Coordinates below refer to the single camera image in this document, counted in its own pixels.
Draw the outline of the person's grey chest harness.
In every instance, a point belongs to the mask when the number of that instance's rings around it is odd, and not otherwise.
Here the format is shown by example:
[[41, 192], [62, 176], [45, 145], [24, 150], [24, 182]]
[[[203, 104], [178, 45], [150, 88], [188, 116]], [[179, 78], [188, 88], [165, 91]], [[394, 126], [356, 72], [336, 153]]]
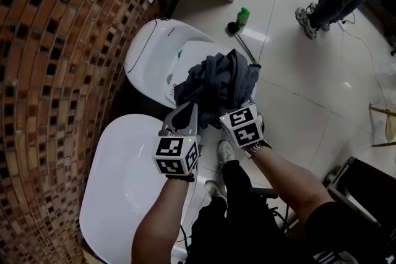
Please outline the person's grey chest harness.
[[348, 252], [321, 252], [313, 256], [317, 264], [358, 264]]

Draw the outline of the black toilet brush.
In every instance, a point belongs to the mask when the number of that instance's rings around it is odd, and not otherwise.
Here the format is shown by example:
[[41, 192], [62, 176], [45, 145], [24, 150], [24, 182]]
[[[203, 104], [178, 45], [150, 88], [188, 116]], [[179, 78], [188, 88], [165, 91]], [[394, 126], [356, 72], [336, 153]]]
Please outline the black toilet brush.
[[241, 38], [240, 34], [239, 34], [239, 25], [236, 22], [229, 22], [227, 24], [227, 32], [235, 37], [237, 39], [237, 41], [241, 44], [241, 46], [244, 48], [245, 52], [247, 53], [247, 55], [249, 56], [251, 62], [253, 64], [257, 64], [257, 61], [255, 59], [255, 57], [253, 56], [253, 54], [251, 53], [251, 50], [248, 48], [248, 46], [246, 45], [246, 43], [244, 42], [244, 40]]

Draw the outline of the person's black trousers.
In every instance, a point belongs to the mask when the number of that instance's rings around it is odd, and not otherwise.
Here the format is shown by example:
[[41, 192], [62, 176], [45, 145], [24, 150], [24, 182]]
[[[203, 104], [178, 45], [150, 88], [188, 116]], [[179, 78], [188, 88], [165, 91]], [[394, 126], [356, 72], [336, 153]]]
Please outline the person's black trousers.
[[186, 264], [309, 264], [303, 246], [285, 237], [266, 203], [251, 193], [239, 161], [223, 165], [227, 198], [214, 197], [192, 225]]

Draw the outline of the black equipment case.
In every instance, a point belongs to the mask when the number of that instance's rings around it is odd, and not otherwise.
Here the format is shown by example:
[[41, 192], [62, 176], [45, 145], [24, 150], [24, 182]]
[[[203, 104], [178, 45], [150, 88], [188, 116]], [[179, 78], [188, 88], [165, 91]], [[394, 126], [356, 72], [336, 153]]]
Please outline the black equipment case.
[[352, 196], [387, 234], [396, 231], [396, 178], [351, 156], [327, 173], [324, 184], [339, 197]]

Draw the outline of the wooden folding rack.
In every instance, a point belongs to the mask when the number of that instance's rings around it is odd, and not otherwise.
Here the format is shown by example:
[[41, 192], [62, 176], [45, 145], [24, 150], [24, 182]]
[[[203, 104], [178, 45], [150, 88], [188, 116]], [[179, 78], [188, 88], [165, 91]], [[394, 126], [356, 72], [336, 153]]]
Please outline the wooden folding rack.
[[370, 111], [375, 111], [377, 113], [385, 114], [385, 143], [372, 144], [373, 148], [379, 147], [391, 147], [396, 145], [396, 108], [394, 110], [381, 109], [374, 107], [372, 104], [369, 105]]

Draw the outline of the dark grey cloth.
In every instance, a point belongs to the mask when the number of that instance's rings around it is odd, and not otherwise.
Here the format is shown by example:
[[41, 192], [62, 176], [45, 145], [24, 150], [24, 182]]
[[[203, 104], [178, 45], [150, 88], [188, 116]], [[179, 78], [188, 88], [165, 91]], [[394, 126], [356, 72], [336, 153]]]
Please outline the dark grey cloth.
[[261, 66], [248, 64], [237, 50], [228, 54], [207, 56], [188, 71], [188, 77], [174, 88], [178, 106], [191, 101], [198, 105], [198, 123], [202, 129], [213, 126], [221, 129], [219, 117], [223, 112], [238, 109], [252, 100]]

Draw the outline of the metal wristwatch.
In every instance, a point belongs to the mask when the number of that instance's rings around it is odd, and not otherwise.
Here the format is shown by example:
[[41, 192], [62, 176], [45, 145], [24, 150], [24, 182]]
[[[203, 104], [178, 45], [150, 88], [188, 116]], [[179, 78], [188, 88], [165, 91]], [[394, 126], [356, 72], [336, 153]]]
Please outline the metal wristwatch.
[[243, 150], [246, 154], [246, 157], [248, 159], [251, 159], [255, 155], [255, 153], [263, 147], [272, 149], [272, 147], [265, 140], [259, 140], [258, 142], [243, 147]]

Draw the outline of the green plastic bottle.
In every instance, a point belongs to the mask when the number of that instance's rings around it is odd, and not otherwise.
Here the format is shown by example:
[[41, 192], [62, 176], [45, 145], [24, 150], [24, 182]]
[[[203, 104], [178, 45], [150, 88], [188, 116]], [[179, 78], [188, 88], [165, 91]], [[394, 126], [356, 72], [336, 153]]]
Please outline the green plastic bottle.
[[244, 27], [248, 22], [249, 16], [250, 11], [247, 8], [242, 7], [241, 10], [238, 12], [236, 24], [239, 27]]

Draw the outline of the person's left white shoe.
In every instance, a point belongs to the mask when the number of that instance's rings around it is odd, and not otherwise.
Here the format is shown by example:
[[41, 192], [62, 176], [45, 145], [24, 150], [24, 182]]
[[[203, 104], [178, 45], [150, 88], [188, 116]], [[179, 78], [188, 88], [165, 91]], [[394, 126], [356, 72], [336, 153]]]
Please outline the person's left white shoe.
[[207, 191], [207, 194], [211, 199], [215, 197], [221, 197], [226, 199], [226, 195], [224, 195], [222, 189], [219, 187], [219, 185], [212, 180], [206, 180], [205, 184], [205, 189]]

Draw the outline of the person's right white shoe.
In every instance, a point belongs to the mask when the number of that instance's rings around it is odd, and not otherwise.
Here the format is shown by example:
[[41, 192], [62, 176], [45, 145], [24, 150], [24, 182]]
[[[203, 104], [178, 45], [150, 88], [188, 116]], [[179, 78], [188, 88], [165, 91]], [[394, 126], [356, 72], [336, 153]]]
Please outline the person's right white shoe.
[[235, 151], [229, 141], [222, 140], [218, 144], [217, 158], [220, 165], [235, 160]]

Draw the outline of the white toilet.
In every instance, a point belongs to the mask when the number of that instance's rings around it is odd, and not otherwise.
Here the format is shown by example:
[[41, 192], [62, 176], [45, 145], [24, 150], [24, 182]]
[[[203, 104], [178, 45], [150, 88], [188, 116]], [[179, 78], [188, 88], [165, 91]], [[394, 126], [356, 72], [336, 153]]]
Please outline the white toilet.
[[[231, 50], [186, 23], [156, 19], [145, 24], [133, 39], [124, 69], [138, 91], [175, 109], [178, 105], [174, 100], [174, 88], [187, 79], [189, 69], [207, 56], [226, 55]], [[239, 108], [254, 102], [256, 84], [252, 100]]]

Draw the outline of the person's white shoe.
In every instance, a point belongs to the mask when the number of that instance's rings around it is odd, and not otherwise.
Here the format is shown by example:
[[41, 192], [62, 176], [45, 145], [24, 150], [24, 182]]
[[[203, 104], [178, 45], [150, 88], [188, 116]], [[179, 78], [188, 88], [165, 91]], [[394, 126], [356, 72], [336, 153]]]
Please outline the person's white shoe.
[[222, 189], [219, 187], [219, 185], [212, 180], [206, 180], [205, 184], [205, 189], [207, 191], [207, 194], [211, 199], [215, 197], [221, 197], [226, 199], [226, 195], [224, 195]]
[[218, 144], [217, 158], [220, 165], [235, 160], [235, 151], [229, 141], [222, 140]]

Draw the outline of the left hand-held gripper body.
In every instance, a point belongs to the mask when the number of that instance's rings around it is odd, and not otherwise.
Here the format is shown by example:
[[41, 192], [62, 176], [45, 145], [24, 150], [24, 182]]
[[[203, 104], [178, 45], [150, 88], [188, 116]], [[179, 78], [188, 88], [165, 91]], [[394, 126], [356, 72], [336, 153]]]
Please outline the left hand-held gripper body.
[[158, 172], [168, 176], [187, 176], [199, 157], [199, 143], [199, 135], [155, 138], [152, 158]]

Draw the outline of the person's black t-shirt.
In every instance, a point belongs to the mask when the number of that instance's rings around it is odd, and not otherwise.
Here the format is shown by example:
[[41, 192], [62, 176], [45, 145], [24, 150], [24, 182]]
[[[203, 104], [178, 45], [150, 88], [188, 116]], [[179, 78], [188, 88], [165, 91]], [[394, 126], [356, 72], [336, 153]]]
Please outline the person's black t-shirt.
[[390, 252], [381, 228], [346, 205], [328, 202], [319, 206], [304, 228], [314, 255], [332, 253], [352, 264], [387, 264]]

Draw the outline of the person's left forearm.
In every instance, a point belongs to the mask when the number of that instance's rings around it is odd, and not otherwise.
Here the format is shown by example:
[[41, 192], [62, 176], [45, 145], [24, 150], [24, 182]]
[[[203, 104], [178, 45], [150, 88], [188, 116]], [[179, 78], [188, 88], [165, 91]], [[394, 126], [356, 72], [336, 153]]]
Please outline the person's left forearm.
[[183, 206], [193, 173], [168, 178], [155, 203], [140, 222], [131, 249], [132, 264], [170, 264]]

